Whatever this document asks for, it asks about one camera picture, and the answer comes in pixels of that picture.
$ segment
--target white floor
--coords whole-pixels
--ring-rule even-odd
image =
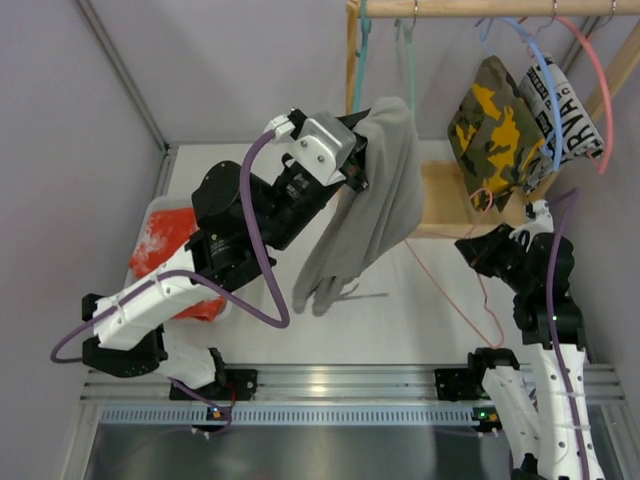
[[[188,199],[205,173],[223,160],[242,162],[247,145],[183,146],[178,152],[168,194]],[[254,173],[272,181],[279,173],[280,146],[257,160]],[[285,252],[275,252],[275,274],[289,301],[296,276],[315,241],[331,218],[328,206]],[[448,240],[410,240],[445,290],[494,344],[500,334],[483,310],[483,295],[475,273]],[[520,331],[512,318],[510,289],[499,280],[485,281],[489,305],[505,332],[505,346],[521,361]],[[239,292],[270,315],[276,309],[264,281],[257,279]],[[425,275],[404,244],[397,245],[363,273],[356,295],[387,294],[334,304],[323,317],[310,311],[292,312],[286,330],[269,327],[237,307],[213,324],[169,322],[168,329],[199,346],[217,347],[228,363],[270,364],[453,364],[483,340],[465,323]]]

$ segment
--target wooden shelf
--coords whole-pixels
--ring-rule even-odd
[[[439,235],[463,237],[480,212],[474,210],[455,163],[428,162],[422,166],[425,204],[422,223],[412,237],[441,238]],[[517,227],[524,223],[525,197],[514,192],[502,212],[494,207],[482,218],[473,235],[490,232],[501,223]]]

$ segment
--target gray cloth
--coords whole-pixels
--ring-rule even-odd
[[[314,315],[324,315],[342,287],[420,224],[424,187],[413,115],[399,98],[381,98],[354,131],[368,140],[369,188],[343,188],[335,215],[305,262],[293,288],[293,309],[314,295]]]

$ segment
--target camouflage shirt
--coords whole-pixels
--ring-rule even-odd
[[[544,144],[544,137],[518,87],[496,56],[486,58],[471,90],[449,124],[449,141],[462,168],[469,194],[490,190],[499,210]],[[486,208],[489,196],[476,195],[475,209]]]

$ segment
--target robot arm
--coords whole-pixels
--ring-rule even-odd
[[[469,366],[476,372],[475,382],[495,402],[501,417],[519,467],[512,478],[581,479],[577,428],[586,446],[589,480],[603,480],[584,395],[586,341],[582,313],[568,294],[573,245],[562,239],[553,283],[553,320],[573,390],[569,392],[552,341],[545,302],[553,223],[544,201],[530,204],[527,216],[529,221],[519,229],[503,224],[482,237],[459,240],[456,247],[476,272],[499,277],[516,294],[514,319],[533,368],[538,413],[527,398],[513,353],[505,360],[500,351],[478,349],[470,356]],[[579,425],[575,425],[571,400],[575,401]]]
[[[288,140],[290,145],[282,157],[283,172],[273,185],[251,174],[253,207],[265,245],[287,248],[342,185],[356,192],[367,188],[367,141],[351,130],[367,113],[307,117],[293,110],[270,122],[267,130],[275,132],[274,141]],[[260,275],[242,211],[239,179],[237,163],[213,166],[191,197],[199,230],[167,262],[123,291],[83,299],[83,320],[106,315],[94,325],[93,337],[83,343],[84,364],[117,377],[156,372],[193,389],[226,383],[217,350],[185,344],[165,332],[162,324],[215,296],[185,275],[200,275],[228,292]],[[269,260],[275,265],[275,259]],[[173,274],[176,270],[182,274]]]

